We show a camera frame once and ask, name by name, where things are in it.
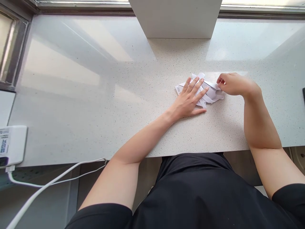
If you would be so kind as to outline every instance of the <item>black shirt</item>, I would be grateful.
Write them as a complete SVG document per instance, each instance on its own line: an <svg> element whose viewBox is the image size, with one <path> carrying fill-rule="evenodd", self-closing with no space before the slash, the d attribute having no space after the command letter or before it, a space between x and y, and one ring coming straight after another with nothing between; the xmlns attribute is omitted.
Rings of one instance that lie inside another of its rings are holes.
<svg viewBox="0 0 305 229"><path fill-rule="evenodd" d="M290 184L272 200L247 184L223 155L163 159L155 186L134 215L119 204L78 211L66 229L304 228L305 184Z"/></svg>

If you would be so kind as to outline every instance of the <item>speckled countertop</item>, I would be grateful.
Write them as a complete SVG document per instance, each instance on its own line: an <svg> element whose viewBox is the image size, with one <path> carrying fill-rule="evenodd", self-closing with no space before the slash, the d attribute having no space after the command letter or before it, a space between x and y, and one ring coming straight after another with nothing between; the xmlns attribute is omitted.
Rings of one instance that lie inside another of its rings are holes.
<svg viewBox="0 0 305 229"><path fill-rule="evenodd" d="M283 146L305 145L304 37L304 21L218 19L211 40L147 40L135 17L36 16L9 121L29 127L21 166L110 159L199 72L253 78ZM149 156L248 149L242 97L207 109Z"/></svg>

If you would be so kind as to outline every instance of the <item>person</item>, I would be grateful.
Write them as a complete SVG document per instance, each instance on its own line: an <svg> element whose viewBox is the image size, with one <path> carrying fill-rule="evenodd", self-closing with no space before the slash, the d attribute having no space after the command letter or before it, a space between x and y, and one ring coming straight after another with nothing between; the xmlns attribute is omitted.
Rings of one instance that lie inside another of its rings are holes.
<svg viewBox="0 0 305 229"><path fill-rule="evenodd" d="M221 153L186 153L163 158L156 184L132 214L140 162L173 123L206 112L194 107L208 88L195 95L203 80L190 80L165 113L117 151L67 229L305 227L305 176L283 150L261 89L237 73L222 73L218 87L244 98L245 137L269 198Z"/></svg>

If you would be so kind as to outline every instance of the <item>left hand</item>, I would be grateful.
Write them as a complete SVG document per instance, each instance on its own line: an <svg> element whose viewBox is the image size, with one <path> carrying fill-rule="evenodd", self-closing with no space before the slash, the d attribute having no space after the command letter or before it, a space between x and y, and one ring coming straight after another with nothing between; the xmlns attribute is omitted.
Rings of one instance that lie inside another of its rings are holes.
<svg viewBox="0 0 305 229"><path fill-rule="evenodd" d="M198 95L196 95L199 87L204 82L203 78L199 82L198 80L199 77L196 77L190 83L191 78L189 77L185 82L182 92L175 100L173 105L168 109L168 111L170 111L175 116L176 121L180 118L198 115L207 111L204 108L194 110L197 102L205 95L209 89L209 87L206 87Z"/></svg>

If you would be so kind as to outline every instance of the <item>finger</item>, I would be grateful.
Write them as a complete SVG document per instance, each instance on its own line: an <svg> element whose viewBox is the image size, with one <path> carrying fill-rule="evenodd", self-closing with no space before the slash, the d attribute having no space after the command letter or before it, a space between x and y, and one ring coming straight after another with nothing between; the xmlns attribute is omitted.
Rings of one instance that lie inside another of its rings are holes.
<svg viewBox="0 0 305 229"><path fill-rule="evenodd" d="M198 95L195 96L195 102L197 103L209 90L209 87L205 87L201 92L198 93Z"/></svg>
<svg viewBox="0 0 305 229"><path fill-rule="evenodd" d="M222 90L222 91L225 91L226 86L227 86L226 84L222 84L222 83L217 84L217 87L219 87L220 90Z"/></svg>
<svg viewBox="0 0 305 229"><path fill-rule="evenodd" d="M227 74L227 73L221 73L220 76L219 76L218 79L217 79L217 83L220 83L221 80L226 81L226 79L228 78L228 75L229 75L229 74Z"/></svg>
<svg viewBox="0 0 305 229"><path fill-rule="evenodd" d="M195 86L195 84L197 83L197 81L199 80L199 77L197 76L188 86L186 93L190 93L193 89L193 87Z"/></svg>
<svg viewBox="0 0 305 229"><path fill-rule="evenodd" d="M191 115L198 115L198 114L201 114L201 113L205 113L207 110L205 108L202 108L202 109L197 109L197 110L193 110Z"/></svg>
<svg viewBox="0 0 305 229"><path fill-rule="evenodd" d="M192 94L196 95L196 92L199 90L199 88L200 88L200 86L202 85L203 81L204 81L204 79L201 78L201 79L199 80L199 82L193 87L193 89L192 89L192 91L191 91Z"/></svg>
<svg viewBox="0 0 305 229"><path fill-rule="evenodd" d="M189 77L189 78L186 80L185 84L184 84L184 87L183 87L183 89L182 89L181 94L185 93L185 91L186 91L187 88L188 88L188 85L190 84L190 81L191 81L191 78Z"/></svg>

